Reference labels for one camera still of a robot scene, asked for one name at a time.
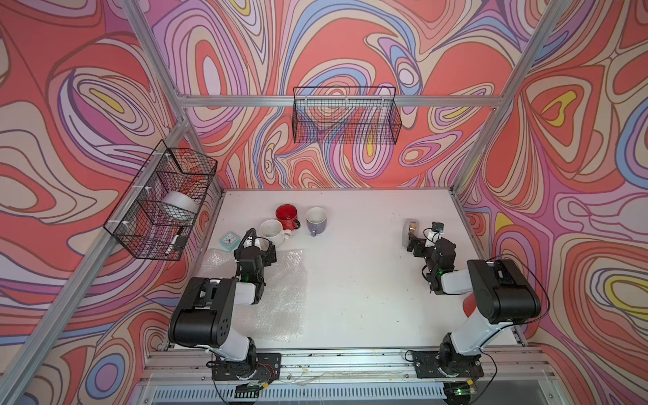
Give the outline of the lavender ceramic mug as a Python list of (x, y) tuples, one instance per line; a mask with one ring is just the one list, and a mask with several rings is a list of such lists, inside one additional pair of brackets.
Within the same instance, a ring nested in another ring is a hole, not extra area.
[(319, 236), (327, 228), (327, 211), (321, 207), (308, 209), (306, 222), (310, 235), (313, 237)]

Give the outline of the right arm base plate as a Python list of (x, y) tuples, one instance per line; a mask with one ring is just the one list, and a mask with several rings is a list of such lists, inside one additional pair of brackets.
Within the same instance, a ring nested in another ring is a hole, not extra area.
[(404, 359), (412, 364), (418, 379), (478, 380), (484, 376), (480, 355), (407, 350)]

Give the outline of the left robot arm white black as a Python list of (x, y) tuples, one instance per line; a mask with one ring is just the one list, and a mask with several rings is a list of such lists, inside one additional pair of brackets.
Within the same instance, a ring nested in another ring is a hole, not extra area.
[(258, 357), (256, 344), (233, 327), (236, 306), (257, 305), (266, 287), (265, 268), (277, 261), (271, 241), (254, 228), (246, 231), (234, 250), (235, 275), (231, 278), (191, 278), (173, 311), (168, 329), (171, 344), (204, 349), (214, 379), (258, 379), (266, 383), (278, 376), (277, 366)]

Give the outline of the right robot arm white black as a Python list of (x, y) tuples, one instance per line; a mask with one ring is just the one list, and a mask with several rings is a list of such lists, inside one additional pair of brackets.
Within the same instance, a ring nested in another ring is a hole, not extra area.
[(457, 246), (440, 236), (443, 224), (432, 224), (421, 237), (418, 228), (414, 219), (405, 222), (403, 246), (425, 260), (421, 273), (430, 292), (448, 296), (471, 293), (476, 309), (459, 329), (443, 337), (437, 351), (411, 351), (405, 358), (413, 363), (420, 379), (479, 379), (484, 375), (484, 345), (508, 327), (538, 318), (541, 300), (515, 262), (475, 259), (467, 261), (466, 268), (457, 269)]

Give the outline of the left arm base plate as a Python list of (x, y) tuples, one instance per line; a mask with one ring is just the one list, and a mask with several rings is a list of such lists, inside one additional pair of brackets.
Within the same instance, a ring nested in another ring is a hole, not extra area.
[(214, 381), (260, 381), (272, 383), (280, 378), (282, 354), (270, 352), (249, 354), (241, 362), (226, 361), (219, 357), (209, 361)]

